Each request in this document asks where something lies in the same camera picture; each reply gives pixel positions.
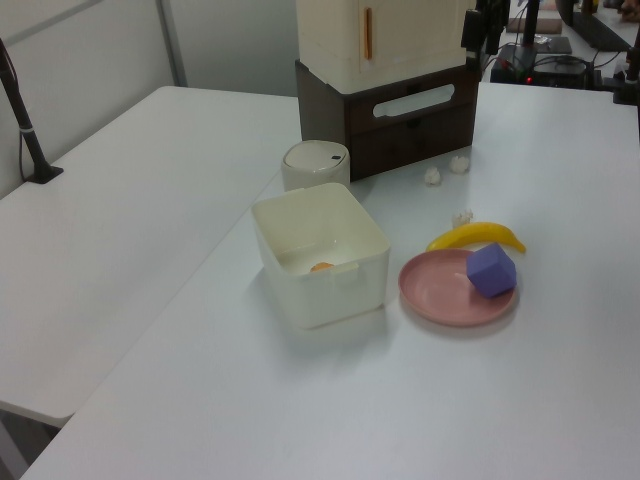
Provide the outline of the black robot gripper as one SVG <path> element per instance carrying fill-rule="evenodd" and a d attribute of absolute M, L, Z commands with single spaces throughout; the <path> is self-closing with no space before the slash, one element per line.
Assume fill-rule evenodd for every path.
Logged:
<path fill-rule="evenodd" d="M 485 54 L 496 55 L 499 50 L 501 24 L 507 24 L 510 15 L 510 0 L 476 0 L 475 9 L 465 12 L 461 47 L 465 50 L 466 67 L 479 69 L 482 40 L 482 20 L 485 28 Z"/>

